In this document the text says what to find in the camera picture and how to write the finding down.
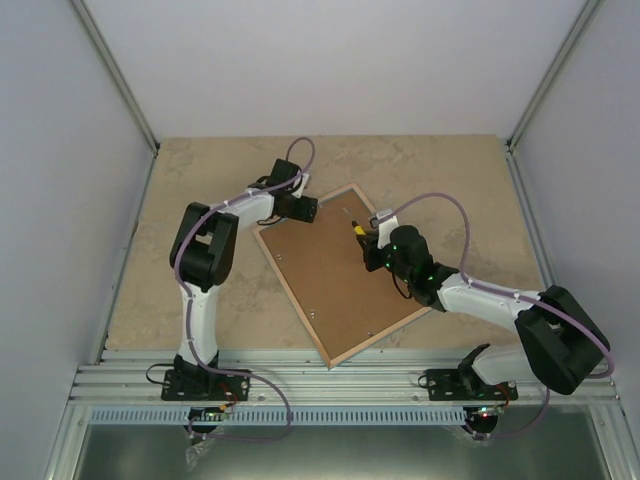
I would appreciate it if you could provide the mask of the yellow handled screwdriver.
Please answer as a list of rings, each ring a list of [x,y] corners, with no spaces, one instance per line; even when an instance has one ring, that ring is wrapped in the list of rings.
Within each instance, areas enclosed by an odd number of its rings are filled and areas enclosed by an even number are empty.
[[[349,220],[351,222],[351,226],[352,226],[352,228],[354,230],[354,233],[357,236],[364,236],[366,234],[366,232],[362,228],[362,226],[358,223],[358,221],[355,219],[354,215],[346,207],[343,208],[343,211],[349,217]]]

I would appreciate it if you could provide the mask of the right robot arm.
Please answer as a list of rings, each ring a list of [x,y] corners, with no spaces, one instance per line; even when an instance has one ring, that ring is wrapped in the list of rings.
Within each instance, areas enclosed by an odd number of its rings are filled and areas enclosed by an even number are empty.
[[[447,375],[465,399],[481,399],[510,382],[528,380],[570,395],[610,352],[609,341],[563,287],[520,292],[466,277],[434,261],[425,238],[410,225],[393,228],[387,237],[361,226],[354,231],[366,270],[386,269],[403,298],[477,317],[518,336],[518,344],[510,347],[475,347]]]

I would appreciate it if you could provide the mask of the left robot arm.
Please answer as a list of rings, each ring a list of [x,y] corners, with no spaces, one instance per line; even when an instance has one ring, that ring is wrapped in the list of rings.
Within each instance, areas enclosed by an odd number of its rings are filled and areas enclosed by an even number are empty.
[[[217,304],[232,269],[238,232],[273,217],[311,223],[318,200],[302,194],[308,181],[307,167],[278,159],[269,175],[238,196],[187,206],[169,258],[181,291],[184,326],[167,383],[181,394],[207,399],[218,390]]]

